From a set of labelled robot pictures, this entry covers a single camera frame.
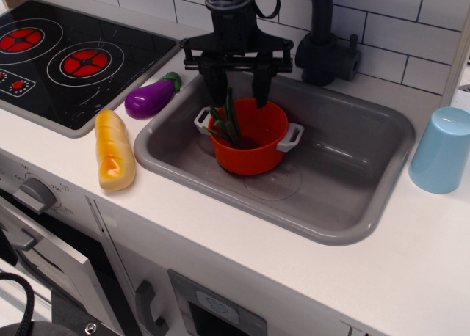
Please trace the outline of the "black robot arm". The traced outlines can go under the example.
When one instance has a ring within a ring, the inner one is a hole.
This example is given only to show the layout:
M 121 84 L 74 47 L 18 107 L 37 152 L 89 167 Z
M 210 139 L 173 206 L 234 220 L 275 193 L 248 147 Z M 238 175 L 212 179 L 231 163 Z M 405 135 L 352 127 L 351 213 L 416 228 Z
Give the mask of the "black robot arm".
M 213 102 L 221 106 L 228 89 L 227 72 L 251 72 L 257 107 L 267 104 L 271 80 L 292 71 L 293 42 L 258 28 L 264 15 L 255 0 L 205 0 L 213 32 L 185 38 L 184 67 L 202 75 Z

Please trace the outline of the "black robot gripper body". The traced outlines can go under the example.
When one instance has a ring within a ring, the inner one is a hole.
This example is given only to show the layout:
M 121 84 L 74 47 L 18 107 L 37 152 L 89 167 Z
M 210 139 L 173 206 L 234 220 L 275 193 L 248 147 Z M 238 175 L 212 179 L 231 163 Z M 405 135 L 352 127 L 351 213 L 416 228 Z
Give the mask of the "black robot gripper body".
M 268 70 L 273 74 L 292 71 L 293 42 L 258 28 L 259 9 L 255 0 L 205 0 L 205 3 L 214 31 L 180 41 L 186 69 Z

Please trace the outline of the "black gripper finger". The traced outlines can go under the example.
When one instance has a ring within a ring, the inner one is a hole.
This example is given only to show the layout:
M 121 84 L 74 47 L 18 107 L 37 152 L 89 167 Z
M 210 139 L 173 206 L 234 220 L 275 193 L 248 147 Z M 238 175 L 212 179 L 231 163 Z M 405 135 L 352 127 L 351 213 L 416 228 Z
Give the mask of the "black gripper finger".
M 270 86 L 272 80 L 272 68 L 260 67 L 253 71 L 253 97 L 256 99 L 258 109 L 267 105 L 268 95 L 270 93 Z
M 223 106 L 227 98 L 228 90 L 226 72 L 219 67 L 202 65 L 200 74 L 203 76 L 204 83 L 209 91 L 213 103 L 216 106 Z

